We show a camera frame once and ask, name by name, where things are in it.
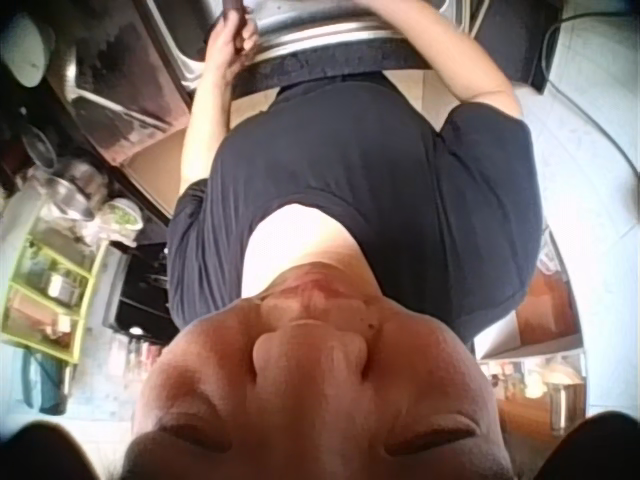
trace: hand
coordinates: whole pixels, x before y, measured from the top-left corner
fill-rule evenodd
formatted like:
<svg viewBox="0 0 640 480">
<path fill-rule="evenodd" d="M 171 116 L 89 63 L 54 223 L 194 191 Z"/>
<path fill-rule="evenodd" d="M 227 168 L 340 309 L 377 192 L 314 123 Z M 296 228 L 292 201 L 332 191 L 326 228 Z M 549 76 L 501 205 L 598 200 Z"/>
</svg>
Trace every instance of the hand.
<svg viewBox="0 0 640 480">
<path fill-rule="evenodd" d="M 235 76 L 246 67 L 255 54 L 258 44 L 258 27 L 245 15 L 247 24 L 237 34 L 240 14 L 232 10 L 220 17 L 207 43 L 205 74 L 215 83 L 230 87 Z"/>
</svg>

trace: stainless steel pot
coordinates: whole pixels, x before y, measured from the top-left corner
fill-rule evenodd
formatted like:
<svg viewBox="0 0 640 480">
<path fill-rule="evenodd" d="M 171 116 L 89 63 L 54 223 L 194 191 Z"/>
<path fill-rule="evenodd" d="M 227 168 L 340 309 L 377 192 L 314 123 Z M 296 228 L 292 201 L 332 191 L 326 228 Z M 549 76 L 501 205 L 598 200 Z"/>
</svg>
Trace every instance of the stainless steel pot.
<svg viewBox="0 0 640 480">
<path fill-rule="evenodd" d="M 107 198 L 107 179 L 86 162 L 64 163 L 45 182 L 60 213 L 73 220 L 93 220 Z"/>
</svg>

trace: shelf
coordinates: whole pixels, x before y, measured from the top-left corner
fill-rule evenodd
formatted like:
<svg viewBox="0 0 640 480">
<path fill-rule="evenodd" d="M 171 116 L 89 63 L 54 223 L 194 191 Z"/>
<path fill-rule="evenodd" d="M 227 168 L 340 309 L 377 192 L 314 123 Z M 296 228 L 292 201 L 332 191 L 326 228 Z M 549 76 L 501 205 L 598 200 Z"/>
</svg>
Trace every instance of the shelf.
<svg viewBox="0 0 640 480">
<path fill-rule="evenodd" d="M 72 262 L 71 260 L 64 257 L 63 255 L 60 255 L 58 252 L 46 246 L 42 241 L 34 238 L 33 236 L 31 235 L 27 236 L 27 242 L 33 242 L 38 246 L 38 248 L 40 248 L 40 250 L 45 255 L 53 258 L 59 263 L 62 263 L 65 267 L 67 267 L 69 270 L 73 271 L 74 273 L 77 273 L 78 275 L 82 275 L 85 278 L 91 277 L 91 272 L 89 270 L 86 270 L 85 268 L 81 267 L 80 265 L 77 265 L 75 262 Z"/>
<path fill-rule="evenodd" d="M 31 287 L 28 287 L 27 285 L 23 285 L 13 280 L 10 282 L 10 285 L 12 288 L 15 288 L 16 290 L 20 290 L 25 295 L 28 295 L 29 297 L 42 303 L 43 305 L 47 306 L 48 308 L 50 308 L 51 310 L 53 310 L 54 312 L 60 315 L 67 315 L 75 319 L 79 318 L 80 313 L 77 309 L 71 309 L 63 305 L 60 305 L 55 300 L 48 298 L 46 295 L 38 292 L 37 290 Z"/>
</svg>

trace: neck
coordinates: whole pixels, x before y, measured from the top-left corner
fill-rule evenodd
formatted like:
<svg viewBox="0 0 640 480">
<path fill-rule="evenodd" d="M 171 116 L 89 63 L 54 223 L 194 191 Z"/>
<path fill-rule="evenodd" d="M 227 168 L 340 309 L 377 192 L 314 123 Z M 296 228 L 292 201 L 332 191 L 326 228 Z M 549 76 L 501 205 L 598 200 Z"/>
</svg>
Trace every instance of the neck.
<svg viewBox="0 0 640 480">
<path fill-rule="evenodd" d="M 296 204 L 271 214 L 251 235 L 242 272 L 242 296 L 255 296 L 282 273 L 310 263 L 340 269 L 363 293 L 381 293 L 349 232 L 319 210 Z"/>
</svg>

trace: kitchen sink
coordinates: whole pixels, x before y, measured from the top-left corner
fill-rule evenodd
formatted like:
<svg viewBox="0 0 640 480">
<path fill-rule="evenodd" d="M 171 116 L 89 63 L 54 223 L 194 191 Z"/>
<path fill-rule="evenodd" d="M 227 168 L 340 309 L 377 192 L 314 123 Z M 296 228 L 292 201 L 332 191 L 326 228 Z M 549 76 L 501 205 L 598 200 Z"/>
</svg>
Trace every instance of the kitchen sink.
<svg viewBox="0 0 640 480">
<path fill-rule="evenodd" d="M 425 0 L 468 31 L 470 0 Z M 182 85 L 192 91 L 202 75 L 205 37 L 222 0 L 144 0 L 150 23 Z M 245 0 L 260 30 L 254 62 L 305 49 L 400 35 L 349 0 Z"/>
</svg>

